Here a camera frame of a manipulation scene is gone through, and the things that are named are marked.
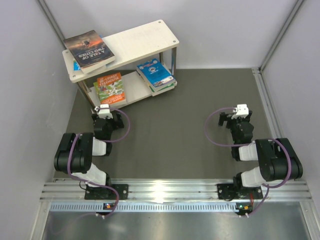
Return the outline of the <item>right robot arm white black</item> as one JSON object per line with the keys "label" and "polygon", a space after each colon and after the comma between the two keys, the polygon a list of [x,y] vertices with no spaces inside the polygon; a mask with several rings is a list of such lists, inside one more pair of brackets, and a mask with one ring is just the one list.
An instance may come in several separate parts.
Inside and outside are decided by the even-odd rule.
{"label": "right robot arm white black", "polygon": [[236,144],[231,148],[232,157],[238,162],[258,162],[252,170],[234,176],[232,183],[218,184],[220,200],[259,200],[263,198],[261,185],[276,180],[296,180],[303,176],[302,163],[287,138],[252,140],[254,126],[250,123],[251,115],[251,110],[245,117],[234,113],[219,114],[218,125],[226,123]]}

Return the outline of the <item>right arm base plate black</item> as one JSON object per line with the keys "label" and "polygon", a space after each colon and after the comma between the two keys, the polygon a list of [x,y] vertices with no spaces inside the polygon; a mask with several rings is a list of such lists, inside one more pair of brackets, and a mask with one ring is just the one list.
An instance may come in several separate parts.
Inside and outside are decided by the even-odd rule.
{"label": "right arm base plate black", "polygon": [[264,196],[261,187],[237,187],[233,183],[217,184],[217,194],[219,200],[261,200]]}

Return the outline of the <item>blue back-cover book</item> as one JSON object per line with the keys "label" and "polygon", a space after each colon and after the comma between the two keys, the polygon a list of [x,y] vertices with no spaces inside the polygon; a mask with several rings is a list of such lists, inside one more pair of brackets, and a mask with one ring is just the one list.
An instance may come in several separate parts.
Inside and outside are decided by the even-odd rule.
{"label": "blue back-cover book", "polygon": [[160,86],[167,86],[175,80],[171,72],[156,58],[137,65],[136,70],[153,90]]}

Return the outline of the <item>orange 78-storey treehouse book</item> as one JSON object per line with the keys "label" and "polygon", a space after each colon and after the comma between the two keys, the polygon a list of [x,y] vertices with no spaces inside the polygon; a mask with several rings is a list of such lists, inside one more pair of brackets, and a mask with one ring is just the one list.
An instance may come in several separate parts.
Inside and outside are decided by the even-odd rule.
{"label": "orange 78-storey treehouse book", "polygon": [[127,102],[125,87],[119,72],[97,78],[100,103],[118,106]]}

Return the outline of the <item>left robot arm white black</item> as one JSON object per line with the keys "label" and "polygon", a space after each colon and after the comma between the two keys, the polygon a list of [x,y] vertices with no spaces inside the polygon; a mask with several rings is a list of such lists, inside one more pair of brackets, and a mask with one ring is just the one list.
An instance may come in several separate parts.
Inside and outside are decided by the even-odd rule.
{"label": "left robot arm white black", "polygon": [[90,194],[97,193],[101,198],[107,199],[113,194],[111,179],[93,163],[92,158],[109,156],[113,131],[123,129],[125,125],[119,112],[112,112],[110,116],[104,117],[94,113],[92,119],[93,132],[84,132],[79,136],[73,132],[62,135],[53,165],[57,172],[82,179]]}

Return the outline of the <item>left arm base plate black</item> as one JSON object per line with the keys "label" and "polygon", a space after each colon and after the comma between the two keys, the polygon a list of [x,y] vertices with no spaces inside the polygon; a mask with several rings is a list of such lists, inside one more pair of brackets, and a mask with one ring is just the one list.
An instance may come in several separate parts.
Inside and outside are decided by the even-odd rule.
{"label": "left arm base plate black", "polygon": [[[129,194],[128,184],[112,184],[111,187],[118,192],[119,200],[127,200]],[[116,194],[113,190],[104,187],[87,186],[85,200],[116,200]]]}

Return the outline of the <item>purple 52-storey treehouse book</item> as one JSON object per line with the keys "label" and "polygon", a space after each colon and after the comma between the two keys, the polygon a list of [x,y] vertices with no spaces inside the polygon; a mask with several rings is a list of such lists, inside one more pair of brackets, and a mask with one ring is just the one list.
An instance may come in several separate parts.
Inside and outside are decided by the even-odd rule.
{"label": "purple 52-storey treehouse book", "polygon": [[170,83],[166,86],[162,85],[162,86],[156,87],[154,89],[154,92],[160,92],[160,91],[169,90],[171,88],[174,88],[176,86],[176,83],[177,83],[177,81],[174,80],[172,83]]}

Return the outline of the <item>lime green book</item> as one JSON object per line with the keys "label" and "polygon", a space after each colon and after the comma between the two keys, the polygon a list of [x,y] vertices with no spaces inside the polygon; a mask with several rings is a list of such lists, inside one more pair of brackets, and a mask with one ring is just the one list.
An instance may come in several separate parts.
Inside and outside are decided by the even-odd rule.
{"label": "lime green book", "polygon": [[93,86],[94,86],[94,89],[95,89],[95,92],[96,92],[96,95],[97,95],[97,99],[99,102],[101,102],[101,98],[100,98],[100,88],[98,86],[98,82],[94,82],[93,83]]}

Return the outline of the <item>green 104-storey treehouse book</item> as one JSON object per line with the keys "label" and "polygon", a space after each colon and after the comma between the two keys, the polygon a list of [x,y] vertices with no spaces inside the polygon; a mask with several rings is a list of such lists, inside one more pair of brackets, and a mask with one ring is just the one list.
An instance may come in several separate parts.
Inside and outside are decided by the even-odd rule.
{"label": "green 104-storey treehouse book", "polygon": [[174,88],[175,88],[175,85],[174,85],[174,84],[168,85],[168,86],[160,89],[159,91],[154,91],[151,87],[149,87],[149,88],[150,88],[150,90],[151,90],[151,95],[154,97],[154,96],[157,96],[157,95],[159,95],[159,94],[162,94],[162,93],[164,93],[164,92],[167,92],[167,91],[169,91],[169,90],[174,89]]}

